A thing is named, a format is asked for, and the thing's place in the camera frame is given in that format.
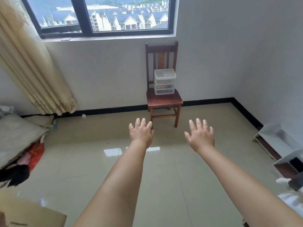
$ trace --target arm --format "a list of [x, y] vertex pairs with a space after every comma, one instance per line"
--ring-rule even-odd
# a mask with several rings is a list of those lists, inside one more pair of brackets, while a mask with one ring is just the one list
[[303, 226], [303, 219], [251, 174], [224, 157], [214, 148], [214, 130], [196, 120], [189, 121], [190, 147], [197, 152], [219, 179], [227, 195], [250, 227]]
[[141, 124], [137, 118], [135, 128], [129, 125], [131, 145], [114, 164], [73, 227], [132, 226], [143, 160], [154, 136], [151, 128], [152, 122], [146, 126], [144, 118]]

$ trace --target black window frame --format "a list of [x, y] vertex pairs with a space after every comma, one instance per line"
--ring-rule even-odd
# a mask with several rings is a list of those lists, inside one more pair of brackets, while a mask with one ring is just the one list
[[75, 14], [79, 24], [62, 25], [41, 28], [36, 19], [34, 12], [27, 0], [21, 0], [24, 4], [29, 17], [32, 20], [40, 38], [78, 38], [78, 37], [114, 37], [114, 36], [138, 36], [138, 35], [165, 35], [174, 33], [174, 20], [176, 0], [169, 0], [169, 19], [167, 29], [148, 29], [148, 30], [118, 30], [118, 31], [93, 31], [89, 13], [85, 4], [85, 0], [71, 0]]

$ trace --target chair backrest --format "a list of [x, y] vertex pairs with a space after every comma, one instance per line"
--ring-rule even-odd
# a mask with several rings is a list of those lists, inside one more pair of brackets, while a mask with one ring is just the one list
[[173, 69], [176, 71], [177, 54], [179, 43], [176, 41], [175, 45], [162, 45], [162, 46], [148, 46], [145, 43], [146, 54], [146, 79], [147, 88], [150, 84], [154, 83], [154, 73], [152, 74], [152, 81], [149, 81], [149, 53], [153, 54], [154, 69], [156, 69], [156, 57], [158, 55], [158, 69], [165, 69], [165, 54], [166, 54], [166, 68], [169, 68], [169, 54], [174, 53]]

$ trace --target right arm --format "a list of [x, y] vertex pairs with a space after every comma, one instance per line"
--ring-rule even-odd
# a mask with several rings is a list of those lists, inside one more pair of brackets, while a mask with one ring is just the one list
[[261, 184], [251, 174], [214, 148], [214, 130], [196, 120], [189, 121], [191, 135], [185, 132], [190, 147], [207, 163], [227, 195], [250, 227], [302, 227], [303, 218]]

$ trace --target baseboard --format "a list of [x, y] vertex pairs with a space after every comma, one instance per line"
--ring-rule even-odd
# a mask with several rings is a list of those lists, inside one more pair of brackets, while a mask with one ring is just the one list
[[[183, 107], [187, 106], [196, 106], [196, 105], [206, 105], [206, 104], [217, 104], [217, 103], [232, 103], [240, 112], [248, 119], [248, 121], [258, 130], [263, 127], [263, 124], [260, 123], [252, 114], [249, 113], [234, 97], [230, 98], [220, 98], [220, 99], [202, 99], [202, 100], [191, 100], [184, 101]], [[74, 113], [63, 113], [61, 116], [53, 114], [55, 118], [67, 118], [67, 117], [76, 117], [85, 115], [100, 115], [100, 114], [111, 114], [111, 113], [120, 113], [120, 112], [129, 112], [129, 111], [143, 111], [147, 110], [147, 104], [136, 105], [136, 106], [127, 106], [127, 107], [113, 107], [113, 108], [102, 108], [102, 109], [92, 109], [92, 110], [81, 110], [75, 111]], [[33, 115], [21, 116], [22, 118], [29, 117]]]

